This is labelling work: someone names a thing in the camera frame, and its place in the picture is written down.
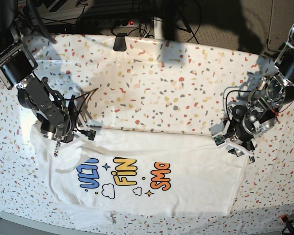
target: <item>speckled white tablecloth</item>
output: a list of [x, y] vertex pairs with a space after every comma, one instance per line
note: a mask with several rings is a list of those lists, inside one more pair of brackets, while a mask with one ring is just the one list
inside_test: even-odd
[[[128, 37], [126, 52], [114, 52], [114, 37], [59, 35], [56, 40], [51, 45], [42, 37], [25, 38], [39, 64], [36, 74], [47, 76], [66, 97], [99, 87], [88, 102], [88, 122], [105, 128], [207, 135], [224, 116], [226, 88], [247, 89], [248, 81], [275, 73], [270, 59], [216, 47]], [[16, 89], [8, 91], [0, 81], [0, 210], [74, 228], [40, 179], [29, 143], [35, 117], [16, 95]], [[294, 208], [294, 103], [257, 144], [256, 163], [247, 168], [231, 215], [117, 213], [114, 226], [94, 221], [85, 230], [126, 235], [281, 230], [279, 217]]]

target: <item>table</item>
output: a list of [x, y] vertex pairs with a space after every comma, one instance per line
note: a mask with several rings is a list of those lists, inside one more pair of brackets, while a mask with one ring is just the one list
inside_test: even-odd
[[[126, 52], [113, 51], [115, 37], [58, 35], [52, 45], [25, 38], [39, 78], [66, 97], [99, 87], [88, 102], [88, 122], [105, 128], [209, 135], [224, 117], [228, 87], [248, 89], [273, 61], [239, 51], [153, 39], [126, 38]], [[17, 90], [0, 81], [0, 210], [74, 228], [57, 209], [40, 178], [29, 131], [31, 111]], [[117, 213], [114, 226], [94, 224], [103, 234], [255, 234], [281, 230], [279, 217], [294, 208], [294, 103], [279, 123], [257, 139], [256, 163], [247, 168], [233, 212], [226, 217], [173, 217]]]

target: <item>power strip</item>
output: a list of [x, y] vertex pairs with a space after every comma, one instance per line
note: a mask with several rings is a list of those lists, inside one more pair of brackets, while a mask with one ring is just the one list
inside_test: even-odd
[[104, 19], [104, 20], [87, 19], [85, 20], [84, 25], [86, 28], [112, 28], [112, 27], [137, 28], [139, 26], [139, 21], [128, 20], [128, 19]]

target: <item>sparkle icon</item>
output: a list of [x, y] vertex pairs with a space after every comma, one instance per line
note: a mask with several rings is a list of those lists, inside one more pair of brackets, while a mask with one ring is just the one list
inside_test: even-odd
[[102, 167], [104, 167], [106, 170], [108, 170], [108, 168], [110, 168], [110, 166], [108, 166], [107, 163], [106, 163], [106, 165], [103, 165]]
[[147, 195], [148, 195], [148, 197], [150, 197], [150, 195], [152, 195], [153, 193], [152, 193], [152, 192], [150, 192], [150, 190], [148, 190], [148, 192], [145, 192], [145, 194], [147, 194]]

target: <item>white t-shirt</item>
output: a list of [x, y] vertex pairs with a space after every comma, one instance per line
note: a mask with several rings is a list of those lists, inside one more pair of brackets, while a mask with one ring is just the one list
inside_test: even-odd
[[31, 142], [60, 203], [105, 212], [228, 215], [248, 161], [204, 136], [97, 129], [94, 141], [76, 138], [54, 157], [55, 141], [34, 125]]

